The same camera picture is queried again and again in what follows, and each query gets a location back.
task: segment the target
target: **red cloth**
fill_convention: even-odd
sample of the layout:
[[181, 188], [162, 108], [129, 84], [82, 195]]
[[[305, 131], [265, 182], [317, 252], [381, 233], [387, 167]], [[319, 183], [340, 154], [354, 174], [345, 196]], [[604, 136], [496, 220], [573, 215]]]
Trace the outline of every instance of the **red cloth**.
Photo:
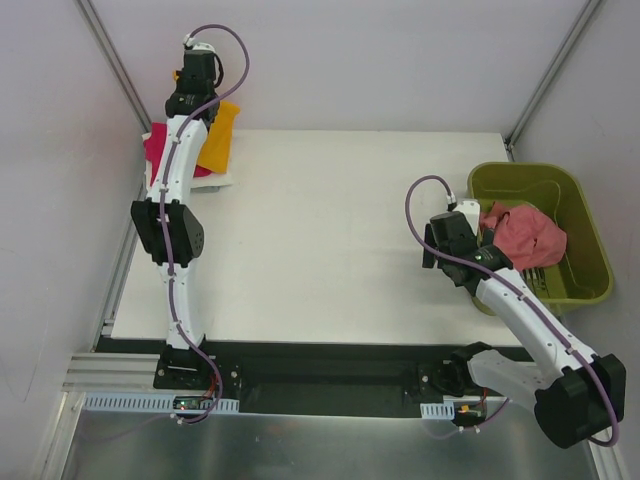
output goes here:
[[[152, 123], [151, 124], [151, 136], [142, 142], [144, 146], [144, 155], [146, 159], [151, 162], [151, 183], [156, 179], [158, 168], [160, 168], [160, 161], [162, 160], [162, 151], [164, 150], [164, 142], [167, 140], [167, 124], [166, 123]], [[206, 177], [210, 175], [211, 170], [202, 168], [196, 165], [196, 170], [193, 174], [194, 177]]]
[[496, 202], [480, 218], [480, 228], [495, 229], [493, 244], [519, 271], [555, 265], [567, 249], [567, 234], [529, 205], [507, 208]]

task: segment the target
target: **white table surface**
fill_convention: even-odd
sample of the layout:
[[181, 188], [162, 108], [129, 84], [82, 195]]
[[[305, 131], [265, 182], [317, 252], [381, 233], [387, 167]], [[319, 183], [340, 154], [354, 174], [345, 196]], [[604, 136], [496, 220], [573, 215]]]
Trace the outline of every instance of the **white table surface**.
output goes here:
[[[476, 166], [508, 161], [493, 133], [238, 131], [235, 185], [191, 196], [205, 229], [197, 272], [210, 340], [519, 345], [439, 270], [421, 268], [408, 187], [443, 176], [458, 196]], [[445, 210], [416, 191], [418, 230]], [[163, 339], [165, 290], [136, 247], [113, 338]]]

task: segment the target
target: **laundry basket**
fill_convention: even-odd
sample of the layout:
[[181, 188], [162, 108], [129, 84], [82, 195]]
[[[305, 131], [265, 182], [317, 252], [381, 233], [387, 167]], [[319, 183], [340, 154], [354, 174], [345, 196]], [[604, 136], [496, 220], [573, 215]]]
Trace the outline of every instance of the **laundry basket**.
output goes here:
[[[529, 288], [556, 315], [603, 301], [613, 275], [580, 185], [562, 168], [543, 163], [485, 163], [468, 178], [471, 197], [482, 211], [493, 202], [529, 204], [567, 233], [567, 251], [553, 267], [525, 270]], [[485, 313], [491, 311], [474, 299]]]

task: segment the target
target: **white cable organizer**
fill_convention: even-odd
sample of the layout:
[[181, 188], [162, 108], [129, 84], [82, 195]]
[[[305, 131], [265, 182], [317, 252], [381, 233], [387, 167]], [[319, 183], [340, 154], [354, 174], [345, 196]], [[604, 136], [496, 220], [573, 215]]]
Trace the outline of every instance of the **white cable organizer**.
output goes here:
[[420, 414], [423, 420], [453, 420], [456, 411], [453, 402], [445, 400], [442, 403], [421, 403]]
[[[196, 415], [206, 410], [213, 400], [200, 402], [201, 410], [177, 410], [173, 408], [176, 397], [184, 395], [156, 394], [156, 393], [87, 393], [83, 409], [89, 412], [120, 412], [120, 413], [180, 413]], [[240, 411], [240, 402], [222, 398], [211, 411], [212, 414], [236, 414]]]

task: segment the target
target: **yellow cloth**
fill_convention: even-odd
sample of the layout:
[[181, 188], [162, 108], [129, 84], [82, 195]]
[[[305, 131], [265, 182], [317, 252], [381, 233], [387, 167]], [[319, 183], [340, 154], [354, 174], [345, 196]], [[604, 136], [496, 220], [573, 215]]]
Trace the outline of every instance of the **yellow cloth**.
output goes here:
[[238, 113], [240, 113], [240, 107], [229, 102], [220, 102], [218, 114], [198, 156], [199, 166], [211, 170], [213, 173], [227, 173], [229, 155], [231, 154], [233, 120]]

